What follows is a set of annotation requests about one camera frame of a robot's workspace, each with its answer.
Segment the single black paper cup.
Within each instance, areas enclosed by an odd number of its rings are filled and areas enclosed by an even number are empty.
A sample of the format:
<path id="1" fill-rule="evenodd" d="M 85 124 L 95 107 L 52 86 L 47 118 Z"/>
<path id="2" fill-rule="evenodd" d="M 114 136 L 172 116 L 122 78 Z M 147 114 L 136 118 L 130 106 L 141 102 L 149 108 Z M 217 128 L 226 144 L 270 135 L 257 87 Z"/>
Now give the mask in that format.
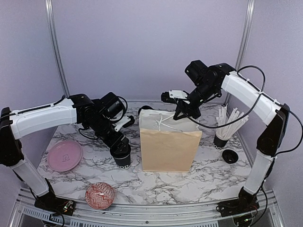
<path id="1" fill-rule="evenodd" d="M 138 110 L 138 115 L 140 115 L 142 110 L 153 110 L 153 108 L 151 106 L 144 105 Z"/>
<path id="2" fill-rule="evenodd" d="M 130 145 L 126 145 L 122 149 L 121 154 L 113 154 L 114 161 L 116 165 L 121 170 L 126 170 L 131 166 L 131 147 Z"/>

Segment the brown paper takeout bag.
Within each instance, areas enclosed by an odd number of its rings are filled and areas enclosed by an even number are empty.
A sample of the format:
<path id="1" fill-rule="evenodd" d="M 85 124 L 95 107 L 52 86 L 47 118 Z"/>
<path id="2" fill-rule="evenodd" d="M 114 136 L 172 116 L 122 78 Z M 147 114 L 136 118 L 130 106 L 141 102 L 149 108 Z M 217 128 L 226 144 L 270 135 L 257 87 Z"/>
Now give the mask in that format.
<path id="1" fill-rule="evenodd" d="M 202 138 L 198 125 L 174 112 L 139 114 L 142 167 L 145 172 L 189 172 Z"/>

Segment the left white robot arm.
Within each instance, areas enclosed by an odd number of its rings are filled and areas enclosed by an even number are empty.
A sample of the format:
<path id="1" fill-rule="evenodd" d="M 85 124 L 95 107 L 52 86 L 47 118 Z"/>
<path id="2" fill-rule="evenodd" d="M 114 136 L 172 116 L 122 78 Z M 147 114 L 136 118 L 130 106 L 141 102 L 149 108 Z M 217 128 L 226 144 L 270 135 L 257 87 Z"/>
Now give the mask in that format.
<path id="1" fill-rule="evenodd" d="M 31 109 L 12 111 L 3 108 L 0 115 L 0 163 L 11 168 L 29 186 L 37 201 L 49 210 L 56 210 L 60 200 L 49 181 L 22 153 L 20 139 L 61 125 L 81 124 L 85 130 L 92 129 L 96 139 L 104 142 L 119 168 L 127 169 L 131 165 L 131 147 L 129 139 L 120 131 L 134 122 L 133 117 L 126 115 L 127 108 L 125 99 L 112 92 L 100 99 L 78 94 Z"/>

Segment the stack of black cup lids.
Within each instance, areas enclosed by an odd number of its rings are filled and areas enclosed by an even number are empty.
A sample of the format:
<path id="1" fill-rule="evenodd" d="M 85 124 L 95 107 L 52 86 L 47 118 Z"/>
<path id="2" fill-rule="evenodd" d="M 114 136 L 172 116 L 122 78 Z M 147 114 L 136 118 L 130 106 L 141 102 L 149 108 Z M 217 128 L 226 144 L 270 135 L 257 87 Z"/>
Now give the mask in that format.
<path id="1" fill-rule="evenodd" d="M 239 159 L 239 156 L 238 154 L 231 150 L 231 149 L 226 149 L 222 152 L 222 157 L 223 157 L 223 160 L 228 163 L 228 164 L 234 164 L 238 161 Z"/>

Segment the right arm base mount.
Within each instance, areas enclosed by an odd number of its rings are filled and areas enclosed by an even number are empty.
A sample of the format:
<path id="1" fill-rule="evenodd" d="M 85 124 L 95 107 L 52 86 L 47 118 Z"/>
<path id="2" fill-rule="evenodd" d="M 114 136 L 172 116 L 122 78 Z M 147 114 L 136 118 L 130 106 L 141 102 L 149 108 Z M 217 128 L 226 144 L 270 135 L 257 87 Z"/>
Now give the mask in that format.
<path id="1" fill-rule="evenodd" d="M 258 209 L 259 203 L 255 199 L 251 203 L 240 199 L 222 201 L 219 202 L 216 207 L 216 211 L 220 212 L 221 217 L 238 215 Z"/>

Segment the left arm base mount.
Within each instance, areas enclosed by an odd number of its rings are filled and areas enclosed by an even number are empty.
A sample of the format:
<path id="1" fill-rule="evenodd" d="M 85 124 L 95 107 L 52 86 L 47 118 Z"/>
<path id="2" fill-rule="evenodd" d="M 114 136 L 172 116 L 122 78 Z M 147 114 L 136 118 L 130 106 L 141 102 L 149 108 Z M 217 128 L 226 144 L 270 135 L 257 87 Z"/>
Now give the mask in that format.
<path id="1" fill-rule="evenodd" d="M 75 201 L 59 198 L 52 189 L 43 196 L 36 196 L 35 207 L 52 211 L 57 214 L 72 216 L 75 209 Z"/>

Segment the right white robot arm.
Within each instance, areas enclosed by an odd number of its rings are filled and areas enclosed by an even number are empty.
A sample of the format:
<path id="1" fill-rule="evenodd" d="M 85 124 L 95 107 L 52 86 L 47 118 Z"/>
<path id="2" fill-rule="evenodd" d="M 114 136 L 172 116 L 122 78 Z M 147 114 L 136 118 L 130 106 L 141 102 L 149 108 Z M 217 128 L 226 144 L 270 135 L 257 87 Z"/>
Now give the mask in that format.
<path id="1" fill-rule="evenodd" d="M 289 107 L 267 95 L 264 83 L 262 87 L 257 87 L 243 77 L 240 70 L 227 63 L 206 66 L 202 61 L 196 60 L 186 67 L 185 73 L 195 88 L 191 92 L 168 91 L 169 98 L 177 105 L 174 120 L 188 118 L 204 128 L 216 130 L 216 137 L 223 140 L 229 139 L 229 136 L 220 135 L 221 131 L 245 122 L 250 114 L 255 115 L 263 124 L 260 135 L 256 137 L 256 156 L 252 169 L 234 204 L 237 211 L 244 212 L 253 204 L 253 199 L 274 164 L 288 124 Z M 236 98 L 247 111 L 229 121 L 224 121 L 223 116 L 219 116 L 215 126 L 198 122 L 200 106 L 221 96 L 222 92 Z"/>

